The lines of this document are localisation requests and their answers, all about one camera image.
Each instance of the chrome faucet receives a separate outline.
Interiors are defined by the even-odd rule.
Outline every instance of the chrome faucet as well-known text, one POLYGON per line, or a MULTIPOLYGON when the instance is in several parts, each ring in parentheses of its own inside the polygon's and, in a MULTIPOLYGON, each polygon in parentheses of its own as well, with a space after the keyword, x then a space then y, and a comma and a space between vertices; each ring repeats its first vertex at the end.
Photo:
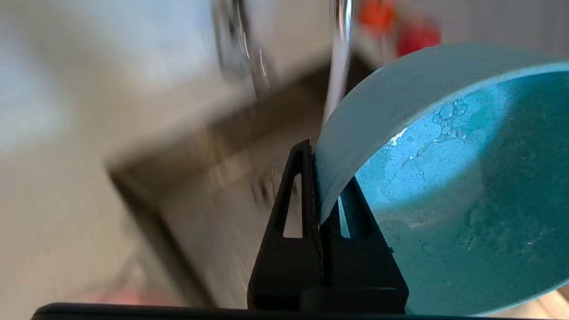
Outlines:
POLYGON ((249 21, 243 0, 212 2, 217 60, 225 77, 251 77, 257 97, 274 86, 270 59, 260 45, 251 39, 249 21))

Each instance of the blue bowl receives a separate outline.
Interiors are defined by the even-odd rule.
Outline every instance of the blue bowl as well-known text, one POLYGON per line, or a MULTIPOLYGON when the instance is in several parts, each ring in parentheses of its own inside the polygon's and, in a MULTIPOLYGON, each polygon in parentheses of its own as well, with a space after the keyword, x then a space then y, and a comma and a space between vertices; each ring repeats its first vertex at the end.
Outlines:
POLYGON ((484 314, 553 290, 569 277, 568 108, 556 58, 448 44, 400 59, 323 128, 322 221, 355 175, 414 314, 484 314))

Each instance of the stainless steel sink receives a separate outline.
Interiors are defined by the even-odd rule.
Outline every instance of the stainless steel sink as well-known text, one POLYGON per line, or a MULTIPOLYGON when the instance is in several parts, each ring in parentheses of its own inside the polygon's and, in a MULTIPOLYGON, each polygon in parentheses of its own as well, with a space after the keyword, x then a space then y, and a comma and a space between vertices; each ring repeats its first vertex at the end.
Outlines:
MULTIPOLYGON (((351 62, 348 90, 371 70, 351 62)), ((110 175, 191 306, 246 308, 246 291, 288 152, 316 143, 329 65, 110 175)), ((285 236, 299 237, 293 191, 285 236)))

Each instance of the bubble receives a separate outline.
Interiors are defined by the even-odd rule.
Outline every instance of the bubble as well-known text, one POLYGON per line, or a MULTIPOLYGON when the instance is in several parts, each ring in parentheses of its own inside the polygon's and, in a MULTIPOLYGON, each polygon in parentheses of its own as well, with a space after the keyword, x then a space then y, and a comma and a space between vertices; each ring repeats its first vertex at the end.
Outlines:
POLYGON ((454 107, 452 106, 452 104, 444 104, 439 111, 440 118, 441 119, 451 118, 453 111, 454 107))
POLYGON ((466 105, 462 100, 456 100, 452 105, 454 106, 453 114, 455 116, 462 116, 468 110, 468 105, 466 105))

